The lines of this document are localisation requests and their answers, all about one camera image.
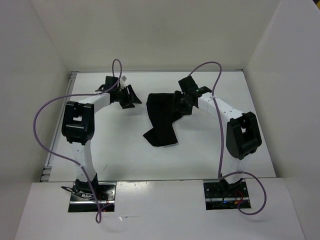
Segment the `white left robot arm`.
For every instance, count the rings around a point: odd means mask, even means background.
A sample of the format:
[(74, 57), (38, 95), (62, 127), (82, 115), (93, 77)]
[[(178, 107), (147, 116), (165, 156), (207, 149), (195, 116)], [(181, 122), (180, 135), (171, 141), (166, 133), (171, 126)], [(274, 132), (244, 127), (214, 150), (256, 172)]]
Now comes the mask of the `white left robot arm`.
[(81, 198), (94, 200), (100, 193), (91, 153), (95, 113), (112, 103), (119, 103), (122, 109), (134, 108), (142, 103), (132, 86), (126, 85), (126, 80), (125, 76), (106, 76), (105, 83), (95, 93), (65, 104), (61, 132), (70, 144), (76, 165), (76, 180), (71, 192)]

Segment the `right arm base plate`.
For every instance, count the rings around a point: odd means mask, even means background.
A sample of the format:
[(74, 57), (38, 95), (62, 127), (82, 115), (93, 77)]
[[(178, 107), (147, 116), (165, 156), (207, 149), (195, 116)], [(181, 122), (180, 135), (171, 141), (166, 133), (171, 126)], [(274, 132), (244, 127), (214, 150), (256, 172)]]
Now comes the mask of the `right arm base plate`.
[(203, 182), (206, 210), (250, 209), (250, 198), (247, 184), (240, 179), (235, 183), (226, 180)]

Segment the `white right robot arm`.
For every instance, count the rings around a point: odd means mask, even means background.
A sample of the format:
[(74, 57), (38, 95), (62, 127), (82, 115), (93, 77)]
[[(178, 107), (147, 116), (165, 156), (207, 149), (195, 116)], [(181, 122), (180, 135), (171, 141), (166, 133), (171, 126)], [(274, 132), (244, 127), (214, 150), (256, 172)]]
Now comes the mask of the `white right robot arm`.
[(230, 106), (206, 86), (198, 87), (191, 76), (178, 81), (180, 90), (175, 91), (173, 110), (184, 115), (198, 108), (217, 117), (221, 139), (218, 180), (223, 197), (236, 192), (252, 155), (262, 145), (262, 137), (256, 115)]

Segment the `black skirt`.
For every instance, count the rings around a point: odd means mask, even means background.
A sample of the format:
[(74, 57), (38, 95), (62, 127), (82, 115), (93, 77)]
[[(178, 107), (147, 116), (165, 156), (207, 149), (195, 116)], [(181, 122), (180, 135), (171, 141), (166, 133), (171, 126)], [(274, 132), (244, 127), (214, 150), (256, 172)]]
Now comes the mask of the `black skirt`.
[(165, 147), (178, 143), (173, 123), (183, 117), (173, 111), (173, 93), (151, 93), (148, 95), (146, 108), (152, 129), (143, 137), (154, 147)]

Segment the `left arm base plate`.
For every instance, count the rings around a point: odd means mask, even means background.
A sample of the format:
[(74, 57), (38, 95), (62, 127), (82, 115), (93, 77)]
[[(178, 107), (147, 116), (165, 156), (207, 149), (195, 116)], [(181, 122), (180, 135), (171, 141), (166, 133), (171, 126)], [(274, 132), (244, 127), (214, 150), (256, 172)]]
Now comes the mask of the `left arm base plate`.
[[(102, 212), (114, 212), (116, 199), (116, 182), (100, 182), (96, 190), (96, 197)], [(70, 188), (69, 213), (97, 213), (98, 208), (90, 191), (75, 192)]]

